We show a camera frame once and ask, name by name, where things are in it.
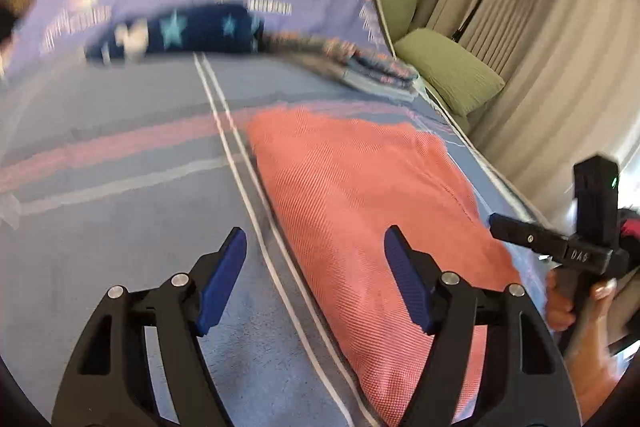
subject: blue gripper pad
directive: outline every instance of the blue gripper pad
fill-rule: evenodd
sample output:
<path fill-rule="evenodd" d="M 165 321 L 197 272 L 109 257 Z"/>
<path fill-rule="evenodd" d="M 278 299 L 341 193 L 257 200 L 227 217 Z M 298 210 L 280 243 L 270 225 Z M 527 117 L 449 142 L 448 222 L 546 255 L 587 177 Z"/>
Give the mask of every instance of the blue gripper pad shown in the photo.
<path fill-rule="evenodd" d="M 407 249 L 410 247 L 398 227 L 392 226 L 386 230 L 384 245 L 386 261 L 396 279 L 411 321 L 426 333 L 431 325 L 428 307 L 430 292 L 427 291 L 418 272 L 409 261 Z"/>
<path fill-rule="evenodd" d="M 245 258 L 246 234 L 238 229 L 202 290 L 200 315 L 195 323 L 198 336 L 203 337 L 209 332 L 209 328 L 220 322 Z"/>

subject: teal star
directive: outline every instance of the teal star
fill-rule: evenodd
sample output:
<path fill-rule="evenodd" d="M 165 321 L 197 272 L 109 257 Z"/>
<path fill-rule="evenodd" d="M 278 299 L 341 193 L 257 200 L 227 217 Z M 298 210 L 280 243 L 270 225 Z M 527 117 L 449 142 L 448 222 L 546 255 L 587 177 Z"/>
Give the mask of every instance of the teal star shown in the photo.
<path fill-rule="evenodd" d="M 222 19 L 222 35 L 230 37 L 234 36 L 236 32 L 236 20 L 231 16 L 227 15 L 224 19 Z"/>
<path fill-rule="evenodd" d="M 174 14 L 169 19 L 162 19 L 160 21 L 160 31 L 162 32 L 164 48 L 167 49 L 172 44 L 181 48 L 182 32 L 186 27 L 187 17 L 178 17 L 176 10 L 174 10 Z"/>

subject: patterned garment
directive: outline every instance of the patterned garment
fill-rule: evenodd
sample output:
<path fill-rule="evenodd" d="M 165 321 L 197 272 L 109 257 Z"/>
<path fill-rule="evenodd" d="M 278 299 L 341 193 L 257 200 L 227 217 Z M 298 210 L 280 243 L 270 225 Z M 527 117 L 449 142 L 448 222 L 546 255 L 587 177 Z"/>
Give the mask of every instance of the patterned garment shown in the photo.
<path fill-rule="evenodd" d="M 109 64 L 166 52 L 250 54 L 258 51 L 263 23 L 240 4 L 175 7 L 114 24 L 85 56 Z"/>
<path fill-rule="evenodd" d="M 443 271 L 498 291 L 520 280 L 509 252 L 485 227 L 471 185 L 434 134 L 276 108 L 254 117 L 248 137 L 340 349 L 371 404 L 396 427 L 433 338 L 402 301 L 385 258 L 386 230 L 398 225 Z M 459 415 L 478 392 L 485 340 L 486 329 L 476 327 Z"/>
<path fill-rule="evenodd" d="M 410 89 L 414 80 L 418 78 L 417 71 L 402 60 L 360 48 L 352 42 L 340 39 L 305 36 L 297 32 L 278 32 L 265 33 L 262 42 L 265 51 L 271 53 L 301 52 L 325 55 L 356 73 L 388 86 Z"/>

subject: folded coral fabric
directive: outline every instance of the folded coral fabric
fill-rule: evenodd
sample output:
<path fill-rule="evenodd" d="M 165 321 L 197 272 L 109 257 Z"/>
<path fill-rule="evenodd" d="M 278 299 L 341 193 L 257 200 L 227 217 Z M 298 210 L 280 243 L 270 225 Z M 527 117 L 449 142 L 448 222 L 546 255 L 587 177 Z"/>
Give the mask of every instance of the folded coral fabric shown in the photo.
<path fill-rule="evenodd" d="M 415 250 L 472 285 L 519 280 L 480 221 L 442 140 L 408 124 L 337 120 L 303 109 L 258 114 L 248 135 L 287 240 L 335 338 L 380 416 L 395 427 L 432 338 L 414 325 L 383 237 L 399 225 Z M 486 331 L 476 328 L 458 410 L 478 391 Z"/>

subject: person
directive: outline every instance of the person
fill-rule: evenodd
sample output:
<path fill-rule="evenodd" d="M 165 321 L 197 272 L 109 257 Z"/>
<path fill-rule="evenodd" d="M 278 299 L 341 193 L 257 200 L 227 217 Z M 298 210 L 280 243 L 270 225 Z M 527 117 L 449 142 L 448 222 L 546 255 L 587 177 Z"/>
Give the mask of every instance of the person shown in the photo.
<path fill-rule="evenodd" d="M 590 298 L 594 305 L 586 318 L 584 335 L 570 358 L 565 360 L 584 423 L 602 406 L 620 379 L 607 346 L 607 312 L 615 293 L 615 279 L 591 287 Z M 554 331 L 566 330 L 576 320 L 571 312 L 574 304 L 559 292 L 556 270 L 546 276 L 546 296 L 547 324 Z"/>

